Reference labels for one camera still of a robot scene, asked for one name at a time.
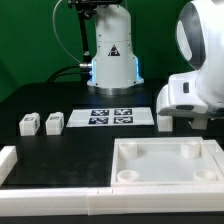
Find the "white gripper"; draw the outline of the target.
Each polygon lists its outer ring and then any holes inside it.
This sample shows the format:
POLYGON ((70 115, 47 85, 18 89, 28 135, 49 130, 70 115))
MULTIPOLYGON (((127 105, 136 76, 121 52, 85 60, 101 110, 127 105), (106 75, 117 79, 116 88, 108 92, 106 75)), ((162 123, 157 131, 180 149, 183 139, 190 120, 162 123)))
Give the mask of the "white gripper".
POLYGON ((209 119, 224 119, 223 103, 213 105, 199 95, 197 76, 197 71, 171 75, 157 97, 157 116, 187 118, 195 130, 206 130, 209 119))

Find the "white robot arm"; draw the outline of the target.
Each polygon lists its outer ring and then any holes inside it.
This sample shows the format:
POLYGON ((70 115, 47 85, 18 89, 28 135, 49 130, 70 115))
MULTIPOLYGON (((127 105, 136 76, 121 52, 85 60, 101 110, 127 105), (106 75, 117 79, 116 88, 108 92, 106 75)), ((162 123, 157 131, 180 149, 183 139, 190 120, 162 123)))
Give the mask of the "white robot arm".
MULTIPOLYGON (((143 82, 131 43, 131 18, 117 2, 97 1, 97 53, 87 85, 101 94, 121 94, 143 82)), ((204 130, 224 118, 224 0, 192 0, 176 26, 178 48, 193 68, 169 77, 157 97, 158 130, 173 129, 175 117, 204 130)))

